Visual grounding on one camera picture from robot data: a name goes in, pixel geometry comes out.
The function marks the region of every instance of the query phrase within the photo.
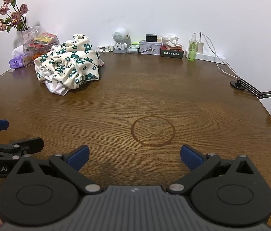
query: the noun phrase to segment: green liquid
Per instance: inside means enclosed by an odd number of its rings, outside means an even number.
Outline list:
[[[196,42],[191,42],[189,46],[188,60],[194,61],[196,56]]]

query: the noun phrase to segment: crumpled clothing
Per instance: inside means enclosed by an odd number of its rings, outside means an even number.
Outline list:
[[[51,93],[66,95],[83,83],[99,80],[98,69],[104,62],[100,54],[92,50],[85,35],[74,35],[50,52],[34,60],[37,79],[44,82]]]

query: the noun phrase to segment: brown ring stain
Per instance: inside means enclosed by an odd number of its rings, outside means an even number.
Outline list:
[[[168,141],[166,141],[166,142],[164,142],[164,143],[161,143],[161,144],[148,144],[148,143],[144,143],[144,142],[142,142],[141,140],[139,140],[137,137],[136,137],[136,135],[135,135],[135,132],[134,132],[134,128],[135,128],[135,125],[136,125],[136,123],[139,121],[139,120],[142,120],[142,119],[145,119],[145,118],[148,118],[148,117],[155,117],[155,118],[159,118],[159,119],[162,119],[162,120],[164,120],[164,121],[166,121],[171,127],[172,127],[172,131],[173,131],[173,133],[172,133],[172,136],[171,136],[171,138],[168,140]],[[140,143],[140,144],[142,144],[142,145],[144,145],[144,146],[148,146],[148,147],[162,147],[162,146],[165,146],[165,145],[168,145],[173,139],[174,139],[174,137],[175,137],[175,128],[174,128],[174,125],[169,121],[169,120],[167,120],[167,119],[165,119],[165,118],[163,118],[163,117],[161,117],[161,116],[152,116],[152,115],[148,115],[148,116],[143,116],[143,117],[140,117],[139,119],[136,119],[136,121],[134,121],[134,123],[132,124],[132,126],[131,126],[131,135],[132,135],[132,137],[134,138],[134,140],[136,140],[138,143]]]

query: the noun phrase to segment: speaker grille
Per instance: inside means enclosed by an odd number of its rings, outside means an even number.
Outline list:
[[[113,34],[113,40],[116,41],[116,42],[121,41],[122,40],[122,34],[120,32],[118,32],[118,31],[115,32]]]

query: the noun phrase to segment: wooden table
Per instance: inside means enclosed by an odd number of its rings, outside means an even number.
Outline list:
[[[10,127],[0,143],[41,137],[45,147],[34,157],[43,159],[87,144],[91,156],[81,172],[102,186],[169,185],[188,172],[180,161],[186,143],[224,159],[247,154],[271,187],[271,117],[257,98],[231,88],[214,63],[101,58],[101,79],[66,96],[40,84],[34,66],[1,76],[0,119]]]

